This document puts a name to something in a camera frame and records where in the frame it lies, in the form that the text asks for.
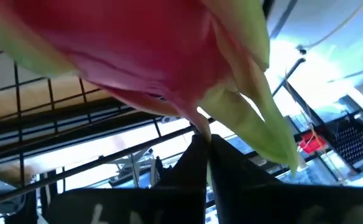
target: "red object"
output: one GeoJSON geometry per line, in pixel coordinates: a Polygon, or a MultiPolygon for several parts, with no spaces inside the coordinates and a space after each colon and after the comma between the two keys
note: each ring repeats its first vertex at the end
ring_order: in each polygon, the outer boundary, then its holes
{"type": "Polygon", "coordinates": [[[307,153],[307,154],[311,154],[315,151],[320,150],[323,146],[326,145],[325,140],[317,135],[318,137],[318,141],[316,140],[315,137],[313,137],[313,133],[307,133],[301,136],[302,141],[299,142],[299,146],[307,153]]]}

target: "white cable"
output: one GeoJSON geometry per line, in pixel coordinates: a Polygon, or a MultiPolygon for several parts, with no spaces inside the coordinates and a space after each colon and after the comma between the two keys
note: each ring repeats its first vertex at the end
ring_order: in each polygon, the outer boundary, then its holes
{"type": "Polygon", "coordinates": [[[302,45],[300,47],[302,47],[303,49],[309,50],[309,49],[317,46],[318,44],[324,42],[326,39],[328,39],[330,36],[332,36],[334,33],[339,31],[340,29],[342,29],[346,24],[348,24],[356,15],[358,15],[358,13],[362,9],[363,9],[363,2],[347,19],[345,19],[340,25],[338,25],[335,29],[333,29],[328,35],[326,35],[325,37],[323,37],[322,39],[320,39],[319,41],[317,41],[313,44],[302,45]]]}

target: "dragon fruit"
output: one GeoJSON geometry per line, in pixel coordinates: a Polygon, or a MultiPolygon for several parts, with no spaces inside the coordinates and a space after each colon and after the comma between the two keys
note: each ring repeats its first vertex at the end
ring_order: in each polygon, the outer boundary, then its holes
{"type": "Polygon", "coordinates": [[[183,116],[210,141],[199,106],[262,157],[297,168],[264,76],[259,0],[0,0],[0,46],[37,74],[78,75],[139,110],[183,116]]]}

